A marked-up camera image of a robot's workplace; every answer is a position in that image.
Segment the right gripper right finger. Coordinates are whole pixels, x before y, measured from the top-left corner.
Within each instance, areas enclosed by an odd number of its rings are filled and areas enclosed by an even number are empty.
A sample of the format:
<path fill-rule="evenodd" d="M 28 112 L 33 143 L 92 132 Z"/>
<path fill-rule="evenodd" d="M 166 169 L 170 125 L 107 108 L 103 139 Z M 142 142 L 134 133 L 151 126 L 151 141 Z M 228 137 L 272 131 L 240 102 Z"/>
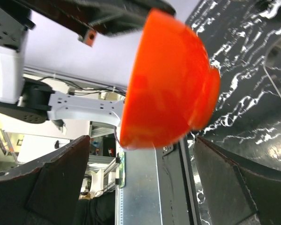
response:
<path fill-rule="evenodd" d="M 281 225 L 281 171 L 203 137 L 194 157 L 214 225 Z"/>

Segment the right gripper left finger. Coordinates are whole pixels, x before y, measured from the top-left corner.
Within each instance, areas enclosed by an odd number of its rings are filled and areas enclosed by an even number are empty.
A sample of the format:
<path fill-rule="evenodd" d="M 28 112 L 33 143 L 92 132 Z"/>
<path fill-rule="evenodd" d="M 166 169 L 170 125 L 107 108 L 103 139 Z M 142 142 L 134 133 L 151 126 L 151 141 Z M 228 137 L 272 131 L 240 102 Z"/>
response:
<path fill-rule="evenodd" d="M 0 172 L 0 225 L 70 225 L 89 160 L 83 135 L 49 154 Z"/>

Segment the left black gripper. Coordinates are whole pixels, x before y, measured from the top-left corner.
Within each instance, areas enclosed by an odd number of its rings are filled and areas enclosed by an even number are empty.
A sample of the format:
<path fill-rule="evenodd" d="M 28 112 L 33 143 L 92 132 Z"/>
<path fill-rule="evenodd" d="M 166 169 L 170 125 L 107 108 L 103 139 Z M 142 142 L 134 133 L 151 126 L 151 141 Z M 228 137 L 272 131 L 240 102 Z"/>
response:
<path fill-rule="evenodd" d="M 176 14 L 164 0 L 22 0 L 21 4 L 73 31 L 89 46 L 97 33 L 113 37 L 141 30 L 152 9 Z"/>

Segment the plain orange bowl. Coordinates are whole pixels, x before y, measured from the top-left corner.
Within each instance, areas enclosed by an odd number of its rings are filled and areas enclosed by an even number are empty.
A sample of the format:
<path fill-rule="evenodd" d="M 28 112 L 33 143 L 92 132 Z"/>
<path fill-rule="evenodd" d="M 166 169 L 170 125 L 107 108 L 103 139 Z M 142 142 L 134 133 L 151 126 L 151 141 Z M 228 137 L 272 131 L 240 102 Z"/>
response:
<path fill-rule="evenodd" d="M 160 148 L 209 122 L 220 91 L 219 70 L 187 25 L 158 9 L 145 22 L 128 84 L 119 143 Z"/>

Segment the wire dish rack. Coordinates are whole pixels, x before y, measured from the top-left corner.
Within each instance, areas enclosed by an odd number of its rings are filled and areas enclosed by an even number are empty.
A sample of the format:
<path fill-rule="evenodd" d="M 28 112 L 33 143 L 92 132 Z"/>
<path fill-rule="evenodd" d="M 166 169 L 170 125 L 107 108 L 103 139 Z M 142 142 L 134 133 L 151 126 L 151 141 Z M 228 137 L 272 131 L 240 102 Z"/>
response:
<path fill-rule="evenodd" d="M 281 99 L 281 36 L 266 50 L 263 69 Z"/>

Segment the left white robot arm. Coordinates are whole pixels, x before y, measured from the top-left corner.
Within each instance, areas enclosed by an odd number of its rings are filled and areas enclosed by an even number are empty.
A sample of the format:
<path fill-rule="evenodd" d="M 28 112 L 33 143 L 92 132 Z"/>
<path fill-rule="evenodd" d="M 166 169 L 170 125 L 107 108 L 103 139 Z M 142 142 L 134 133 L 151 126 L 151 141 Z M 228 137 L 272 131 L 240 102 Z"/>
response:
<path fill-rule="evenodd" d="M 36 11 L 92 45 L 97 33 L 115 36 L 141 29 L 152 9 L 175 15 L 163 0 L 0 0 L 0 113 L 27 123 L 65 119 L 118 126 L 123 101 L 104 101 L 55 91 L 42 80 L 23 76 L 28 33 Z"/>

